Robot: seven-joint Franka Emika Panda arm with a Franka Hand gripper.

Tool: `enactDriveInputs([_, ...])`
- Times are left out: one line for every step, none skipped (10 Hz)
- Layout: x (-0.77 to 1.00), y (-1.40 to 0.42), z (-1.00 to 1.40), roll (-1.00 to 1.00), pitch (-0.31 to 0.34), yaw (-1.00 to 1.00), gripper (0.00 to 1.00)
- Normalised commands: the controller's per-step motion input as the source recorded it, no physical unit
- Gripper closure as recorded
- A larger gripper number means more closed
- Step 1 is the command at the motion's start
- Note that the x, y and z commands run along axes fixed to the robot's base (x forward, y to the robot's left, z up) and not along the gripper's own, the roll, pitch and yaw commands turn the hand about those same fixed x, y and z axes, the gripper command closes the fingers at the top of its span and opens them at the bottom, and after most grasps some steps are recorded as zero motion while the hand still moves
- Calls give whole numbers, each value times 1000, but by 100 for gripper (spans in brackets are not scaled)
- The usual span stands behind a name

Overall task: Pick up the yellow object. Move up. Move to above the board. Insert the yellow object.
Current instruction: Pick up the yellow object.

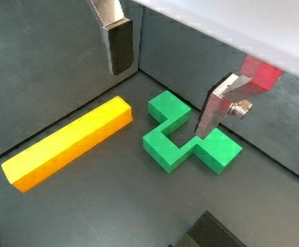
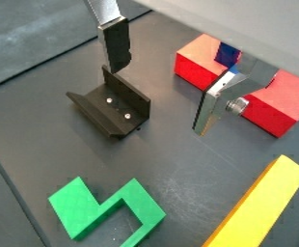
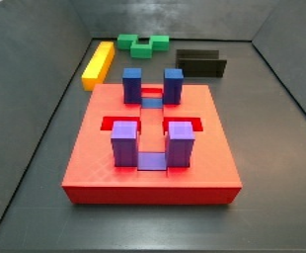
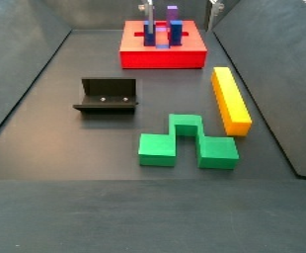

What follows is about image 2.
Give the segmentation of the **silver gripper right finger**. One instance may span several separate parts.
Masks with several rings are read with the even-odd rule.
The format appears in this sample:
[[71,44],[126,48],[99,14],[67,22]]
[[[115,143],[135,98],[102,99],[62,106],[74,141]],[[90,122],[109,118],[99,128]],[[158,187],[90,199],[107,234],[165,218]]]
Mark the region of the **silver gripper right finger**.
[[244,54],[241,60],[220,75],[204,92],[194,121],[194,130],[205,136],[226,112],[241,115],[249,105],[244,97],[272,83],[280,69]]

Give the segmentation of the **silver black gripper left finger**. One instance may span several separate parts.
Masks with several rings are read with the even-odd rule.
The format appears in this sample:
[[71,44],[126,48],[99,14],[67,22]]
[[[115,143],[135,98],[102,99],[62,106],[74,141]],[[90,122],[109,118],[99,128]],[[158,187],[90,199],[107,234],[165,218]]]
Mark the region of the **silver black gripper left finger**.
[[117,0],[85,0],[98,20],[98,36],[103,44],[107,66],[117,73],[131,62],[130,21],[122,15]]

